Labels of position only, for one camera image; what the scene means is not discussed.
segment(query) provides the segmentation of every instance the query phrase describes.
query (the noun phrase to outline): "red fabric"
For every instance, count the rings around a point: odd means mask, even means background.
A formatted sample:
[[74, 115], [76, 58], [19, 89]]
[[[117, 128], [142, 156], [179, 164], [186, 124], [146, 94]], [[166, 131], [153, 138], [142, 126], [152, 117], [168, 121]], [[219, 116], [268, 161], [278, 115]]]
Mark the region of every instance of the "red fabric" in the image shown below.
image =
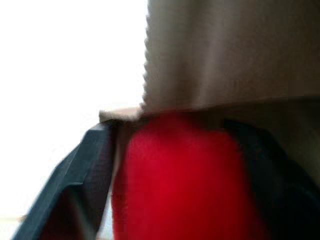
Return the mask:
[[112, 189], [115, 240], [264, 240], [237, 143], [182, 114], [129, 142]]

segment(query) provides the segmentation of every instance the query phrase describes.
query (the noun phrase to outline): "red plush object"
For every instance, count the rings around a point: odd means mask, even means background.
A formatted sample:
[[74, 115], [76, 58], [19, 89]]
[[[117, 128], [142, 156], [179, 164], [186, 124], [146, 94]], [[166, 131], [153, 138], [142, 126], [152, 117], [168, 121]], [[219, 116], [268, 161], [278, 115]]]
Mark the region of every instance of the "red plush object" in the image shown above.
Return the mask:
[[183, 114], [129, 142], [112, 189], [115, 240], [267, 239], [237, 143]]

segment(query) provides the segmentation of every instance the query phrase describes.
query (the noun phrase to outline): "white background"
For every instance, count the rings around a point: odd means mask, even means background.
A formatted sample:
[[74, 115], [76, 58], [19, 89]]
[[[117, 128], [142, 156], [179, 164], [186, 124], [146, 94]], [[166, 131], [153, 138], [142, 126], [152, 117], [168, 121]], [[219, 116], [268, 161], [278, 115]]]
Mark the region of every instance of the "white background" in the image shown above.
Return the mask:
[[0, 0], [0, 239], [100, 109], [142, 101], [146, 13], [146, 0]]

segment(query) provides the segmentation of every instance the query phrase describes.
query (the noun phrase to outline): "red cloth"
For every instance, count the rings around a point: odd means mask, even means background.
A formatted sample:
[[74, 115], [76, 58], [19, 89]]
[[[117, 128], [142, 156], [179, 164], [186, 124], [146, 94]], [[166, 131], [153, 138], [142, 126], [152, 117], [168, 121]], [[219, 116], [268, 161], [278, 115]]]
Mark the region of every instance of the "red cloth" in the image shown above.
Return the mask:
[[137, 131], [112, 189], [115, 240], [264, 240], [237, 143], [183, 114]]

